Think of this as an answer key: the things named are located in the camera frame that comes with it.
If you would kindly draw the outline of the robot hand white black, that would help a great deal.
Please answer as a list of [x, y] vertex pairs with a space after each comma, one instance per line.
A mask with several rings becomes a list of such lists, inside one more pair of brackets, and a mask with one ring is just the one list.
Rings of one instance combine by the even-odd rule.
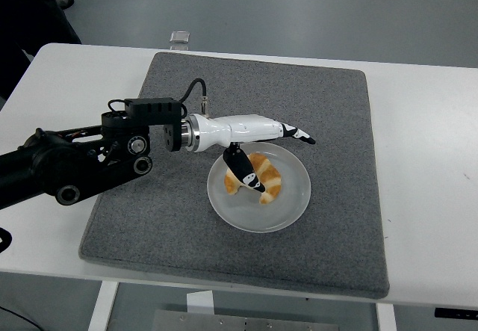
[[191, 152], [203, 152], [213, 145], [223, 146], [223, 160], [243, 185], [258, 192], [266, 191], [252, 162], [241, 149], [242, 143], [293, 137], [309, 144], [316, 141], [303, 130], [257, 114], [207, 118], [191, 114], [184, 122], [187, 141], [181, 145]]

